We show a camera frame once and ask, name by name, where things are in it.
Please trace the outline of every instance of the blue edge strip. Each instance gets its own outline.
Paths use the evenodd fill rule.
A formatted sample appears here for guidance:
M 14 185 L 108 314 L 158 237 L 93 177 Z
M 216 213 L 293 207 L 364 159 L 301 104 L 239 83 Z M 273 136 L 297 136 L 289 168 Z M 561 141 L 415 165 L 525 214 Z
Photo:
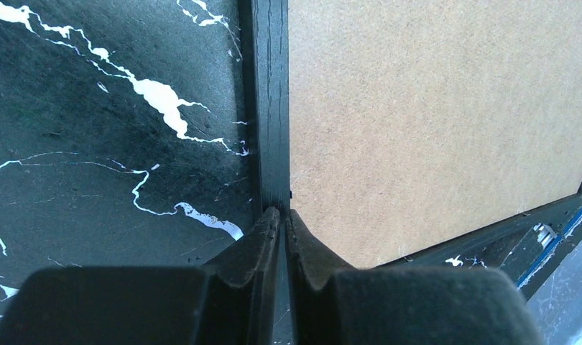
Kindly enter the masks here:
M 566 224 L 566 226 L 564 227 L 564 230 L 562 231 L 562 235 L 556 237 L 553 242 L 551 242 L 548 246 L 547 249 L 543 250 L 541 255 L 539 255 L 539 257 L 536 259 L 536 261 L 530 266 L 530 268 L 526 271 L 526 273 L 524 273 L 523 276 L 521 276 L 518 280 L 517 280 L 517 287 L 519 287 L 520 285 L 522 285 L 522 283 L 524 282 L 524 280 L 526 280 L 526 278 L 528 278 L 543 262 L 543 260 L 545 260 L 545 258 L 549 255 L 549 253 L 551 253 L 560 242 L 562 242 L 562 240 L 566 237 L 566 234 L 568 233 L 568 231 L 575 225 L 575 223 L 582 217 L 582 209 L 571 219 L 571 221 L 568 222 L 568 224 Z

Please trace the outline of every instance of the black frame edge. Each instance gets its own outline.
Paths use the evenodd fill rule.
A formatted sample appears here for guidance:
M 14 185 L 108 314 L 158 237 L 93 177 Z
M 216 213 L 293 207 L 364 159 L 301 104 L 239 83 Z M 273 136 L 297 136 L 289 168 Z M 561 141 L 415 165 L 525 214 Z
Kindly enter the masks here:
M 274 206 L 290 212 L 287 0 L 239 0 L 254 219 Z
M 582 196 L 574 194 L 484 226 L 462 236 L 420 250 L 419 252 L 406 255 L 405 257 L 383 264 L 380 267 L 397 266 L 406 262 L 413 262 L 419 265 L 440 264 L 461 252 L 486 246 L 518 231 L 526 232 L 537 223 L 552 224 L 552 227 L 557 232 L 561 232 L 562 228 L 581 207 Z

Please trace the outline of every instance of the brown hardboard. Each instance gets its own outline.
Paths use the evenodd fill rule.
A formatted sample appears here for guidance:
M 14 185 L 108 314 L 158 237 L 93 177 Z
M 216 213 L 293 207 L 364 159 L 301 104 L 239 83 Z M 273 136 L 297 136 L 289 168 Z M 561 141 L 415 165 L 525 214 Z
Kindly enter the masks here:
M 292 207 L 372 267 L 576 193 L 582 1 L 289 1 Z

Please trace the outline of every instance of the scratched black surface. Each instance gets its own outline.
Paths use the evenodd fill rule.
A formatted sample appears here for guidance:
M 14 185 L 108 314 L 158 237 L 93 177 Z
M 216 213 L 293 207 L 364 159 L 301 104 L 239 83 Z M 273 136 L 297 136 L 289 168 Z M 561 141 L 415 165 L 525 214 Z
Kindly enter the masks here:
M 28 5 L 50 26 L 84 29 L 94 47 L 104 47 L 111 62 L 137 76 L 171 86 L 198 106 L 180 107 L 188 136 L 223 137 L 242 151 L 242 80 L 234 44 L 237 4 L 207 1 L 222 25 L 198 26 L 169 1 L 16 1 Z M 196 4 L 180 2 L 210 18 Z M 32 27 L 0 20 L 0 165 L 46 152 L 50 154 L 0 169 L 0 284 L 17 288 L 42 267 L 60 265 L 199 265 L 233 239 L 183 215 L 154 216 L 133 204 L 171 212 L 185 201 L 202 213 L 247 230 L 252 223 L 247 157 L 223 145 L 177 139 L 162 115 L 123 78 L 107 76 L 84 57 L 45 39 Z M 72 33 L 68 42 L 89 54 L 86 42 Z M 101 83 L 108 91 L 98 87 Z M 0 288 L 0 300 L 5 298 Z M 0 302 L 0 314 L 9 301 Z

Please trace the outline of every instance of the black marble surface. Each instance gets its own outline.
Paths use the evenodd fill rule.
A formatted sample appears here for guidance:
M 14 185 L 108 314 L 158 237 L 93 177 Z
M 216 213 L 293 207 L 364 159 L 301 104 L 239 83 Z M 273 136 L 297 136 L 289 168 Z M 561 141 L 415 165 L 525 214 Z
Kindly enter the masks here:
M 234 241 L 217 227 L 249 229 L 237 16 L 235 1 L 0 2 L 0 315 L 43 267 L 199 265 Z

